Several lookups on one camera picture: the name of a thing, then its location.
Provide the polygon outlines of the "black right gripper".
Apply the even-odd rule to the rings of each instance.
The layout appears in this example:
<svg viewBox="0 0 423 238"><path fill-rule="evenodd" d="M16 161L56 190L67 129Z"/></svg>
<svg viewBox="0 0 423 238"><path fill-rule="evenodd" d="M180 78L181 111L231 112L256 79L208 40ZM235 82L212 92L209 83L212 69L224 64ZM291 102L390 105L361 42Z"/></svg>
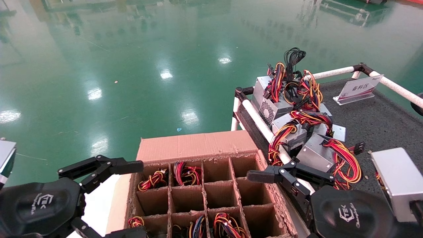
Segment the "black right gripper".
<svg viewBox="0 0 423 238"><path fill-rule="evenodd" d="M249 170L247 179L281 185L305 224L310 226L314 220L313 230L322 238L390 238L396 230L397 220L381 197L365 191L337 190L330 187L334 176L304 164L292 161L263 171ZM325 187L312 194L301 179Z"/></svg>

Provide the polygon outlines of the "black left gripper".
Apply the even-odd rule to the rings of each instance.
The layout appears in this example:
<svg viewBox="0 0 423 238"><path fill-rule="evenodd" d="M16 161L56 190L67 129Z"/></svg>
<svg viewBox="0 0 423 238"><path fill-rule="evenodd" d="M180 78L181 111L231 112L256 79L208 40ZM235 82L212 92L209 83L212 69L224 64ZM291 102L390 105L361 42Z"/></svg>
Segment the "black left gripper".
<svg viewBox="0 0 423 238"><path fill-rule="evenodd" d="M143 161L103 155L65 166L58 179L1 189L0 233L2 238L66 238L76 231L82 238L146 238L144 226L121 229L101 236L80 217L91 193L112 175L142 172ZM86 176L81 186L73 180Z"/></svg>

